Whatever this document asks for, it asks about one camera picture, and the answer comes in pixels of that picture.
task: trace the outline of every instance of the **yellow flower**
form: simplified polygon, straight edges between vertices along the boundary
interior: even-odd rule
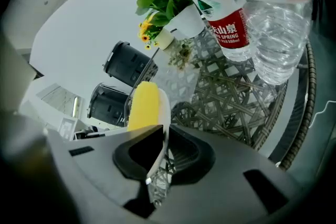
[[[148,42],[148,41],[149,41],[149,36],[148,36],[148,35],[142,35],[142,36],[141,36],[141,40],[142,40],[143,42]]]
[[[150,21],[153,19],[154,14],[151,15],[151,17],[149,17],[148,19],[144,20],[142,23],[142,27],[144,28],[148,28],[149,26],[153,25],[150,23]]]
[[[140,32],[143,32],[143,33],[146,32],[146,30],[148,29],[149,26],[150,26],[150,24],[143,23],[141,28],[140,28]]]
[[[144,34],[144,31],[142,29],[140,29],[139,33],[138,33],[138,37],[141,38]]]

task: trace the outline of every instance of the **black cup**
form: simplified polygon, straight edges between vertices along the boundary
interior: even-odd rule
[[[104,72],[110,77],[133,87],[150,58],[130,46],[128,42],[118,42],[104,65]]]
[[[99,84],[91,96],[88,118],[124,127],[124,104],[128,95]]]

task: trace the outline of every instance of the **sponge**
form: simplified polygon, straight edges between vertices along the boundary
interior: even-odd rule
[[[135,90],[127,131],[159,123],[159,89],[154,82],[143,81]]]

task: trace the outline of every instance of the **table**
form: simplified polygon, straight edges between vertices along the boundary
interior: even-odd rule
[[[175,37],[169,47],[173,48],[168,52],[160,49],[155,52],[134,88],[141,81],[153,81],[170,98],[172,123],[236,139],[259,150],[279,114],[286,113],[282,105],[287,82],[280,86],[266,84],[257,76],[251,59],[245,62],[226,59],[207,28],[189,40],[190,56],[180,68],[177,62],[181,59],[171,63],[181,40],[181,35]],[[316,75],[309,43],[298,67],[297,94],[290,100],[295,102],[291,116],[282,138],[269,156],[271,161],[281,162],[285,169],[297,153],[298,143],[303,142],[314,105]],[[126,119],[133,90],[125,103]]]

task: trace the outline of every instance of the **gray plastic part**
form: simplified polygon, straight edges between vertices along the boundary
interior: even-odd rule
[[[130,135],[130,133],[123,133],[120,135],[120,137],[124,136],[124,139],[129,139],[128,134]],[[93,138],[90,140],[103,141],[105,138],[108,137]],[[105,183],[108,182],[110,178],[103,179],[104,171],[95,168],[96,166],[99,166],[102,169],[107,167],[104,167],[104,165],[99,165],[98,163],[94,163],[94,157],[92,158],[92,161],[85,167],[90,167],[90,172],[92,173],[99,171],[96,174],[96,177],[92,177],[94,174],[88,176],[88,173],[86,173],[85,170],[82,170],[82,167],[80,168],[80,166],[77,165],[78,163],[76,162],[76,157],[85,155],[89,156],[99,151],[97,150],[97,147],[92,146],[92,143],[90,146],[95,149],[94,151],[76,157],[71,157],[67,147],[60,139],[60,136],[57,132],[50,133],[48,140],[50,141],[52,152],[54,153],[54,161],[58,168],[59,174],[62,177],[67,189],[72,194],[74,202],[76,203],[79,214],[81,216],[82,223],[154,223],[130,213],[126,209],[122,208],[118,203],[116,203],[115,200],[113,200],[113,197],[108,195],[117,188],[126,189],[127,187],[133,186],[135,189],[135,185],[138,184],[137,182],[135,182],[135,184],[129,185],[127,184],[126,180],[123,180],[122,184],[118,184],[116,178],[118,178],[119,171],[113,173],[113,167],[109,167],[108,170],[110,171],[108,173],[114,176],[111,183],[115,186],[115,188],[109,188],[109,186],[106,186]],[[85,141],[68,143],[76,145],[73,148],[78,148],[84,144],[82,142]],[[104,153],[111,153],[111,149],[105,150]],[[113,163],[112,155],[108,156],[107,159],[110,159],[111,163]]]
[[[140,129],[139,133],[150,128]],[[85,146],[90,146],[94,149],[94,151],[89,153],[73,157],[74,161],[95,187],[120,206],[123,206],[130,199],[136,198],[140,187],[138,181],[125,178],[112,160],[114,150],[130,139],[131,132],[125,132],[66,143],[68,150]]]
[[[196,184],[173,186],[149,219],[162,224],[247,223],[268,215],[244,177],[257,169],[288,199],[300,188],[268,159],[237,141],[178,126],[207,142],[215,151],[212,169]]]
[[[0,152],[6,164],[20,169],[18,173],[33,170],[34,174],[27,184],[39,183],[40,190],[50,195],[51,189],[59,187],[59,193],[63,194],[59,194],[57,198],[67,199],[63,203],[65,207],[67,202],[75,205],[80,223],[153,223],[130,213],[110,199],[104,193],[104,189],[98,189],[71,157],[57,131],[47,131],[39,123],[24,116],[9,113],[1,113],[0,116],[3,130],[0,137]],[[127,132],[121,134],[125,139],[129,139],[130,135]],[[30,165],[29,169],[21,169],[27,165]],[[52,177],[45,176],[48,172],[51,172]]]

